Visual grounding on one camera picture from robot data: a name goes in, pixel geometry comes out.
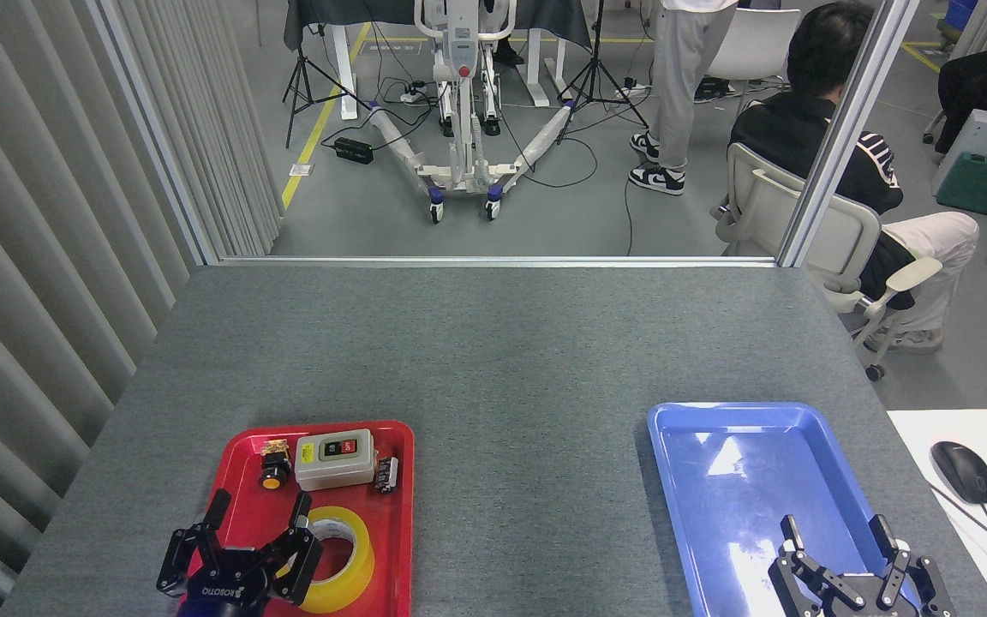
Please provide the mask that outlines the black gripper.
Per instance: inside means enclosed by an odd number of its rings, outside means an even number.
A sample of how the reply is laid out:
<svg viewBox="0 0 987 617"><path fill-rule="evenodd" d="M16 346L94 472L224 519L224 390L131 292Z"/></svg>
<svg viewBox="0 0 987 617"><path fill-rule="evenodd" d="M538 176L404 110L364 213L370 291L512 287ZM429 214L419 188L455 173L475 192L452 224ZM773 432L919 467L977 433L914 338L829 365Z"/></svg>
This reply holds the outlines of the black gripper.
<svg viewBox="0 0 987 617"><path fill-rule="evenodd" d="M242 572L223 572L217 531L230 508L231 494L217 489L204 518L187 530L175 530L165 551L157 590L169 597L185 596L176 616L262 616L270 592L291 605L302 605L309 593L324 547L310 530L312 496L299 492L287 528L264 548L264 566ZM188 576L192 555L202 569Z"/></svg>
<svg viewBox="0 0 987 617"><path fill-rule="evenodd" d="M783 517L784 542L769 566L769 578L784 615L916 616L916 606L902 594L905 579L910 578L918 592L920 616L955 616L936 560L905 549L880 514L870 519L869 527L888 570L882 577L838 577L807 554L794 516Z"/></svg>

